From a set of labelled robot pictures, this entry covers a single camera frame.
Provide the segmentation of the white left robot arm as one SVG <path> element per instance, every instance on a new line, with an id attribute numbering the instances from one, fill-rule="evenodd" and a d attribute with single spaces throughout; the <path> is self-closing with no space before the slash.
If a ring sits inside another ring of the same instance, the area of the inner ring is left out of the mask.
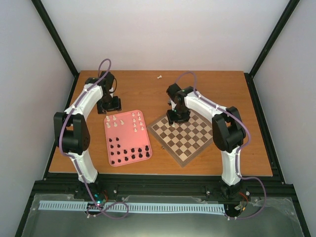
<path id="1" fill-rule="evenodd" d="M 94 106 L 98 114 L 121 110 L 121 99 L 114 95 L 114 83 L 117 83 L 115 76 L 107 71 L 102 71 L 99 77 L 88 78 L 74 103 L 53 117 L 56 146 L 63 156 L 71 159 L 79 180 L 88 183 L 85 192 L 93 199 L 102 195 L 103 187 L 95 182 L 98 171 L 88 151 L 90 134 L 86 120 Z"/>

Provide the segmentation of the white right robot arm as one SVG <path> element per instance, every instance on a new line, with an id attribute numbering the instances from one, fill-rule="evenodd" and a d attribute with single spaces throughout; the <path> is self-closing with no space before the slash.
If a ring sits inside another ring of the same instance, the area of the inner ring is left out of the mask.
<path id="1" fill-rule="evenodd" d="M 168 123 L 185 123 L 190 119 L 191 110 L 211 122 L 213 142 L 221 151 L 222 180 L 228 186 L 241 180 L 240 151 L 248 130 L 242 123 L 236 107 L 226 108 L 207 99 L 189 86 L 181 89 L 174 83 L 166 90 L 171 109 L 167 111 Z"/>

